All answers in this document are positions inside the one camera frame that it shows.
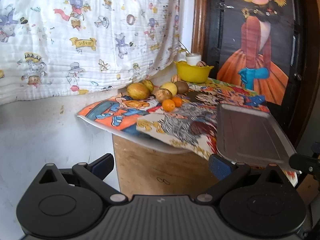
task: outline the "white patterned curtain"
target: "white patterned curtain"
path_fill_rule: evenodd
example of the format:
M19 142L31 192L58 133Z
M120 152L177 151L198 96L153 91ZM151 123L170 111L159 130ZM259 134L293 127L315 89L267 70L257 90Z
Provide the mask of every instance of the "white patterned curtain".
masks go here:
M179 0L0 0L0 104L126 86L178 50Z

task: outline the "yellow banner print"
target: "yellow banner print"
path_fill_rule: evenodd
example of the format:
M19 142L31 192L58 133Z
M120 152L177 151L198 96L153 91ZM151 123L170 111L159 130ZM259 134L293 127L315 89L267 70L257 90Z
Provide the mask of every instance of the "yellow banner print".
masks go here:
M89 40L78 40L78 38L71 38L72 46L75 45L76 49L81 47L91 47L92 50L96 50L97 40L90 38Z

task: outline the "illustrated woman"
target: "illustrated woman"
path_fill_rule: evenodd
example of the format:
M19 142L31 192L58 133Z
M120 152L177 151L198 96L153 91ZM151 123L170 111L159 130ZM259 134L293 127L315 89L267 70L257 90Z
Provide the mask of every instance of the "illustrated woman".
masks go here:
M280 21L286 0L245 0L253 8L243 8L246 22L241 26L241 49L223 64L217 79L263 94L266 101L281 105L287 75L271 62L272 25Z

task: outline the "blue gripper pad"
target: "blue gripper pad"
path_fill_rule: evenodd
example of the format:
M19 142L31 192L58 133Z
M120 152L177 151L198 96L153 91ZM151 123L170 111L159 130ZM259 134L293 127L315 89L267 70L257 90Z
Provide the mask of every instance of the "blue gripper pad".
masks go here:
M209 157L209 170L218 178L218 180L222 180L229 176L235 169L236 166L234 164L217 154L212 154Z

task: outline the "orange skirt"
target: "orange skirt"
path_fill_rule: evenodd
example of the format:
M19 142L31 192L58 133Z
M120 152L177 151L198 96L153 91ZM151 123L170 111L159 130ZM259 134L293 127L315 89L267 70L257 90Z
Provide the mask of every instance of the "orange skirt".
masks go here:
M238 74L240 69L246 67L246 54L238 49L233 53L218 71L217 79L244 87L241 76ZM256 57L255 68L262 68L263 55ZM266 101L281 105L285 88L287 87L287 75L273 62L270 64L270 76L266 79L255 79L253 82L254 91L265 96Z

